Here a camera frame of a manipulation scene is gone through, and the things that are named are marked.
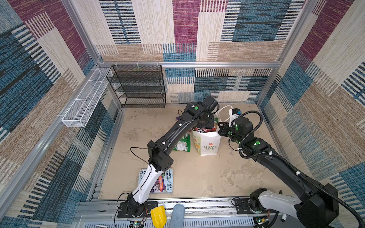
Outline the white paper bag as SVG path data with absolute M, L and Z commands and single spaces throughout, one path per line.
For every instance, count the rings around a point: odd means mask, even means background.
M 231 105 L 226 105 L 214 115 L 215 117 L 214 127 L 216 128 L 215 132 L 200 133 L 195 130 L 193 131 L 194 145 L 200 156 L 210 156 L 218 154 L 219 145 L 221 141 L 221 136 L 218 134 L 219 131 L 218 123 L 221 122 L 220 112 L 228 107 L 230 109 L 233 109 Z

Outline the pink yellow Fox's candy bag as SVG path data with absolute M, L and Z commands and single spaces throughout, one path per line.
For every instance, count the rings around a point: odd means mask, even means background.
M 195 129 L 195 131 L 200 133 L 209 133 L 209 132 L 215 132 L 216 128 L 211 128 L 211 129 L 201 128 L 201 129 Z

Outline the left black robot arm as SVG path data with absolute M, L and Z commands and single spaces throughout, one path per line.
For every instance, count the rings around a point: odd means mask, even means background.
M 126 199 L 126 206 L 133 216 L 140 216 L 157 179 L 168 170 L 174 160 L 170 157 L 175 145 L 195 127 L 202 127 L 219 110 L 218 102 L 208 96 L 202 102 L 188 103 L 180 119 L 157 141 L 147 144 L 149 155 L 146 172 L 137 188 Z

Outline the green spring tea candy bag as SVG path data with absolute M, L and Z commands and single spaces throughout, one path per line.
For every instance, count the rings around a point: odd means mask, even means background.
M 190 152 L 191 151 L 191 139 L 189 134 L 185 134 L 181 140 L 173 148 L 174 151 Z

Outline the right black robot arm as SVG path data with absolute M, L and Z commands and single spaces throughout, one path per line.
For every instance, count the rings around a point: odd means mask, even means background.
M 263 165 L 295 193 L 294 197 L 288 197 L 259 188 L 250 195 L 253 213 L 275 210 L 298 219 L 306 228 L 328 228 L 339 216 L 339 206 L 342 205 L 355 217 L 360 228 L 365 226 L 362 217 L 338 197 L 334 186 L 323 185 L 307 176 L 266 141 L 255 137 L 253 124 L 248 118 L 239 117 L 233 123 L 219 122 L 218 126 L 220 136 L 238 144 L 242 158 L 253 159 Z

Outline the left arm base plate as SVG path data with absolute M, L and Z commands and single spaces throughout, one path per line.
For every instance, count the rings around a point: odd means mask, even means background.
M 117 218 L 126 219 L 126 218 L 142 218 L 143 216 L 151 217 L 150 211 L 156 207 L 158 207 L 157 201 L 147 201 L 143 205 L 138 206 L 136 212 L 134 212 L 127 202 L 122 202 L 119 205 Z

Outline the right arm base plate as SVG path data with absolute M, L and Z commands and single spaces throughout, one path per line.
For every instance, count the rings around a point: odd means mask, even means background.
M 270 214 L 274 215 L 276 213 L 275 210 L 268 210 L 264 208 L 259 208 L 258 211 L 254 212 L 251 210 L 249 204 L 249 198 L 234 198 L 232 200 L 234 204 L 237 214 Z

